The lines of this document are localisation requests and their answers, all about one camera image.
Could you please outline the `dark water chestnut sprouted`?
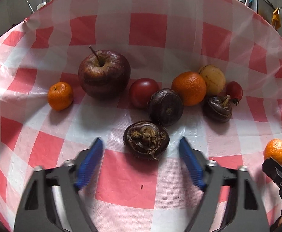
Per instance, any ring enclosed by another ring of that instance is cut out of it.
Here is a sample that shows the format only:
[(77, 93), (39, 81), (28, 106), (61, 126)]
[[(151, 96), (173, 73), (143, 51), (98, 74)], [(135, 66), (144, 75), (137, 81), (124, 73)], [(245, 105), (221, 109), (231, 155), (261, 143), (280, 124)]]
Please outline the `dark water chestnut sprouted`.
[(209, 96), (205, 99), (202, 110), (203, 113), (214, 121), (227, 123), (232, 117), (232, 108), (230, 104), (231, 97), (227, 96)]

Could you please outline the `red oval tomato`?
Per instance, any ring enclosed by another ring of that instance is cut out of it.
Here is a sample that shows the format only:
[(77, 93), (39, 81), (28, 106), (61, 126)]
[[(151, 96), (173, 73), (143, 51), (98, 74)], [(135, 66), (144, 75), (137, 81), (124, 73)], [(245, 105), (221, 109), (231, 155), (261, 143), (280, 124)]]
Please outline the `red oval tomato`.
[(231, 81), (226, 86), (226, 93), (230, 95), (231, 101), (234, 105), (238, 105), (243, 97), (243, 89), (238, 82)]

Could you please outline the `small orange mandarin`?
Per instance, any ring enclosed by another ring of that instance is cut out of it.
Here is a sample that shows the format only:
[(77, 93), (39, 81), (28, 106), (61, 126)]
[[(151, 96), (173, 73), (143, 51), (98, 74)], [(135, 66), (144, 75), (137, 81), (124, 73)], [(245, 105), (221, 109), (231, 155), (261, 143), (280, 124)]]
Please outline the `small orange mandarin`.
[(74, 99), (73, 89), (67, 82), (58, 82), (49, 88), (47, 100), (49, 106), (55, 111), (68, 108)]

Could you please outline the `yellow striped pepino melon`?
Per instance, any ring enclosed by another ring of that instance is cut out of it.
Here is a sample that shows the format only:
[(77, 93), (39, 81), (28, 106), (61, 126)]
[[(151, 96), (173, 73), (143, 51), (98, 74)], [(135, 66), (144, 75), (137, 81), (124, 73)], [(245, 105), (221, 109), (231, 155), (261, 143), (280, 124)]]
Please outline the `yellow striped pepino melon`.
[(224, 90), (226, 78), (218, 67), (208, 64), (201, 67), (198, 73), (206, 82), (208, 95), (218, 95)]

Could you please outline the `dark water chestnut rough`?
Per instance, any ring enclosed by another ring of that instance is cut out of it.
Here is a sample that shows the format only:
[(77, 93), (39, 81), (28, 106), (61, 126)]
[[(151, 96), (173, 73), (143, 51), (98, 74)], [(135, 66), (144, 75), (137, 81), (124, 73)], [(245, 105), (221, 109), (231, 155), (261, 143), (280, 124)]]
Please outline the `dark water chestnut rough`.
[(152, 122), (131, 124), (123, 134), (125, 148), (137, 158), (159, 161), (169, 145), (169, 134)]

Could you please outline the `large orange mandarin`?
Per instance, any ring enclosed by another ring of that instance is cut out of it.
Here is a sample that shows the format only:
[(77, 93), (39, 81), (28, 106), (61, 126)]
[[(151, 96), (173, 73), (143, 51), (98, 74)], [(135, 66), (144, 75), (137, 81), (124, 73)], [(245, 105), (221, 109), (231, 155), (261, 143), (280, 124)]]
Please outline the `large orange mandarin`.
[(206, 96), (207, 86), (197, 72), (184, 72), (174, 78), (171, 89), (179, 94), (184, 106), (195, 106)]

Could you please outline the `dark water chestnut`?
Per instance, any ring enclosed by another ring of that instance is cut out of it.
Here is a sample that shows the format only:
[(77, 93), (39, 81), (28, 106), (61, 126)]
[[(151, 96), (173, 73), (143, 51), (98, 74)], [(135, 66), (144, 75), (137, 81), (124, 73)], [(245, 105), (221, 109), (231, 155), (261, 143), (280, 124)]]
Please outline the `dark water chestnut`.
[(155, 92), (148, 104), (148, 115), (156, 125), (171, 126), (178, 122), (184, 112), (180, 96), (173, 90), (164, 88)]

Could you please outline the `dark red apple with stem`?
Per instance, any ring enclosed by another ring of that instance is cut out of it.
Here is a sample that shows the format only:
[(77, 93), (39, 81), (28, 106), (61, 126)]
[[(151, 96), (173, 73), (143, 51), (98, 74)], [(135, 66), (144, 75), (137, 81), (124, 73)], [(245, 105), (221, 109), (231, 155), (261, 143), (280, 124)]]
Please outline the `dark red apple with stem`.
[(91, 54), (81, 62), (78, 69), (83, 91), (97, 100), (118, 97), (126, 89), (131, 76), (129, 61), (116, 51), (95, 51), (91, 46), (89, 49)]

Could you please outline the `dark red round tomato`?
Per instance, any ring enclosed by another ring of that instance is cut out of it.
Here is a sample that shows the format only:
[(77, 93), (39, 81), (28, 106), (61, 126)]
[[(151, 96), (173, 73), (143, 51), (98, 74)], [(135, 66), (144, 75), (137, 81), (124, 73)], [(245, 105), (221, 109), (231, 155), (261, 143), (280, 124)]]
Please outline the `dark red round tomato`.
[(151, 96), (160, 90), (159, 84), (151, 78), (141, 78), (129, 88), (129, 100), (136, 108), (146, 108)]

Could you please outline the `yellow cloth hanging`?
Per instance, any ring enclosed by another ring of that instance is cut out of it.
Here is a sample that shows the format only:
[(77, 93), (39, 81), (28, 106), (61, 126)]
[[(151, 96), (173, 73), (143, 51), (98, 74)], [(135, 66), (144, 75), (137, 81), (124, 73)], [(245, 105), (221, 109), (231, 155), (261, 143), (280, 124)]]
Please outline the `yellow cloth hanging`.
[(272, 15), (271, 25), (275, 30), (280, 29), (281, 19), (280, 19), (280, 8), (276, 8)]

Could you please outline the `red white checkered tablecloth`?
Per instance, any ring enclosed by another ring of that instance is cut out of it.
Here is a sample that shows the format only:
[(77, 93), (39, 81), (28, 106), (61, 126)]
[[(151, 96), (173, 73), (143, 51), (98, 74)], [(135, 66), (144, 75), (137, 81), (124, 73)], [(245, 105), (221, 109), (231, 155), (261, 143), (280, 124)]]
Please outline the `red white checkered tablecloth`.
[[(127, 126), (148, 115), (126, 93), (97, 101), (80, 87), (78, 68), (96, 50), (114, 50), (131, 65), (131, 80), (162, 87), (212, 64), (244, 97), (225, 124), (199, 105), (168, 128), (159, 161), (139, 160), (123, 146)], [(67, 82), (72, 104), (52, 109), (49, 88)], [(12, 230), (35, 166), (54, 168), (101, 138), (105, 152), (82, 191), (99, 231), (183, 231), (202, 193), (179, 157), (178, 143), (229, 168), (247, 166), (269, 222), (279, 217), (278, 187), (262, 172), (263, 151), (282, 139), (282, 37), (237, 0), (54, 0), (0, 37), (0, 221)]]

